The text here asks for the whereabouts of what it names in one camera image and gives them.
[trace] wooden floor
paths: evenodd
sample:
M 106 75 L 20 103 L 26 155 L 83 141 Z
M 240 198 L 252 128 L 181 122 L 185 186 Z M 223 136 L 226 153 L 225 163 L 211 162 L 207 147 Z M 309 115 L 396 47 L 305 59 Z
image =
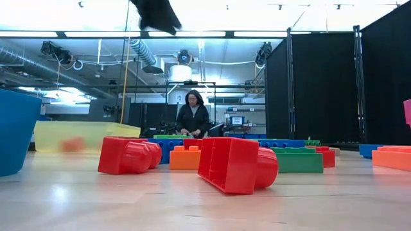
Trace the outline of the wooden floor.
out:
M 194 172 L 97 173 L 98 156 L 29 153 L 0 178 L 0 230 L 410 230 L 411 173 L 343 151 L 322 174 L 225 196 Z

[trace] ceiling light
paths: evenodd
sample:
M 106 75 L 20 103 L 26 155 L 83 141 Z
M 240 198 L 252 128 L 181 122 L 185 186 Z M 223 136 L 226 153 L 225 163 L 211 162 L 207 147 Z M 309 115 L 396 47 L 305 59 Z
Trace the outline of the ceiling light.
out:
M 67 37 L 96 37 L 96 38 L 104 38 L 104 37 L 140 37 L 140 32 L 135 31 L 109 31 L 109 32 L 65 32 L 64 33 Z
M 0 31 L 0 37 L 58 37 L 50 31 Z
M 169 33 L 162 31 L 148 32 L 151 37 L 172 37 Z M 224 37 L 224 31 L 178 31 L 176 37 Z
M 287 37 L 285 31 L 235 31 L 235 37 Z

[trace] woman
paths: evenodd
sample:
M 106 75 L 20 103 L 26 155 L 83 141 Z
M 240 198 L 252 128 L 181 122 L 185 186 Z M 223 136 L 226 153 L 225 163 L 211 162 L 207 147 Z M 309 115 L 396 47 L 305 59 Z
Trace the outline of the woman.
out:
M 209 129 L 209 116 L 203 98 L 196 90 L 186 95 L 186 104 L 180 108 L 177 116 L 177 130 L 201 139 Z

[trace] black curtain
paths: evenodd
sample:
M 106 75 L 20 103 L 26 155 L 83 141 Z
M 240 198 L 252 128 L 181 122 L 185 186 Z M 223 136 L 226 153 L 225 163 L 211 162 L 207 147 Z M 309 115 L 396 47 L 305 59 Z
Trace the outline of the black curtain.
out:
M 353 33 L 292 35 L 295 138 L 358 142 Z
M 372 144 L 411 145 L 403 102 L 411 99 L 411 2 L 362 32 L 366 136 Z
M 289 139 L 287 45 L 283 40 L 267 58 L 265 117 L 267 138 Z

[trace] orange toy block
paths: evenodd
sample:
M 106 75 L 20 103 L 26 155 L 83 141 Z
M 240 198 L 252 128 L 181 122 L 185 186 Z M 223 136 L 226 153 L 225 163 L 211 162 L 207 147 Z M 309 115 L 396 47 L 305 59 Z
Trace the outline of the orange toy block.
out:
M 411 146 L 382 146 L 372 151 L 375 166 L 411 171 Z
M 170 170 L 197 170 L 200 163 L 198 146 L 190 146 L 188 150 L 184 146 L 176 146 L 170 152 Z

